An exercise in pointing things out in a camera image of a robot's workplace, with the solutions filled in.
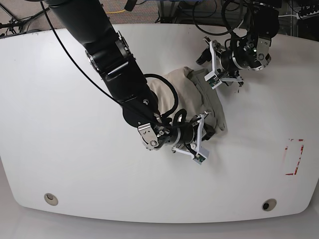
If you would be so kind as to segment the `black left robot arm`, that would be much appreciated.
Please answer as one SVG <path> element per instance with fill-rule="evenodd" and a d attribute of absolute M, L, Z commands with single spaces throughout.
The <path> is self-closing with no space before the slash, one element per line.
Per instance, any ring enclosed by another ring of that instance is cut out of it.
<path fill-rule="evenodd" d="M 229 34 L 221 45 L 218 41 L 210 40 L 214 33 L 200 29 L 207 36 L 204 41 L 207 48 L 197 59 L 197 64 L 211 62 L 211 71 L 205 75 L 205 81 L 213 88 L 233 82 L 243 85 L 241 70 L 260 71 L 266 68 L 271 56 L 269 49 L 272 38 L 279 32 L 280 0 L 241 0 L 239 1 L 239 19 L 231 26 L 226 18 L 226 9 L 232 2 L 225 1 L 222 5 L 221 18 L 226 31 L 219 36 Z"/>

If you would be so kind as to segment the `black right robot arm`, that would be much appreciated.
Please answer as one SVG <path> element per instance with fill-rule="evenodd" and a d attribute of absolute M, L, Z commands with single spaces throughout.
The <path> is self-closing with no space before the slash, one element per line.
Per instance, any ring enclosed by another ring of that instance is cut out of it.
<path fill-rule="evenodd" d="M 85 48 L 93 68 L 108 88 L 107 96 L 123 109 L 125 121 L 137 128 L 144 146 L 158 150 L 169 144 L 174 152 L 189 155 L 202 163 L 209 152 L 201 143 L 214 130 L 204 119 L 207 113 L 186 119 L 186 110 L 178 108 L 178 94 L 171 82 L 157 74 L 144 74 L 124 37 L 116 32 L 97 0 L 45 0 L 71 35 Z M 163 82 L 172 92 L 172 107 L 159 111 L 158 97 L 147 78 Z"/>

